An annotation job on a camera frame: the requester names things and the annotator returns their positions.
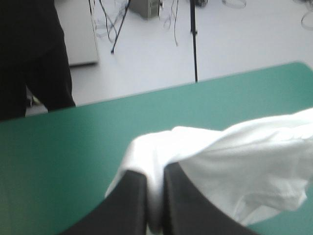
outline white floor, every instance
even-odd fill
[[[103,0],[112,18],[120,1]],[[114,55],[108,38],[98,38],[99,63],[71,68],[77,105],[194,82],[189,2],[179,0],[178,47],[174,21],[170,29],[164,27],[171,4],[172,0],[165,0],[160,19],[143,20],[129,11]],[[294,0],[247,0],[244,9],[209,0],[206,7],[196,8],[199,81],[292,61],[313,68],[313,31],[300,24],[307,11],[305,4]],[[94,17],[104,20],[98,2]],[[28,114],[43,110],[32,108]]]

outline black pole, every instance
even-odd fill
[[[195,61],[195,81],[198,82],[197,69],[197,45],[196,45],[196,17],[195,17],[195,0],[190,0],[190,28],[194,41],[194,61]]]
[[[121,23],[121,26],[119,27],[118,29],[118,33],[117,33],[117,36],[116,36],[116,39],[115,39],[115,42],[114,42],[114,45],[113,45],[113,48],[111,50],[111,54],[114,54],[114,48],[115,48],[115,45],[116,45],[116,42],[117,42],[117,39],[118,39],[118,36],[119,36],[119,33],[121,31],[121,28],[122,28],[122,25],[124,23],[124,20],[125,20],[125,17],[126,17],[126,14],[127,14],[127,11],[128,11],[128,8],[129,8],[129,4],[131,4],[131,0],[128,0],[128,4],[125,8],[125,14],[123,15],[123,19],[122,19],[122,23]]]

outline person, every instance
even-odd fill
[[[0,121],[25,116],[26,87],[49,112],[75,106],[54,0],[3,1],[0,32]]]

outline white cabinet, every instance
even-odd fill
[[[97,42],[88,0],[55,0],[70,65],[96,63]]]

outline computer tower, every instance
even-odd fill
[[[143,18],[149,19],[157,17],[159,13],[159,0],[131,0],[129,8],[141,15]]]

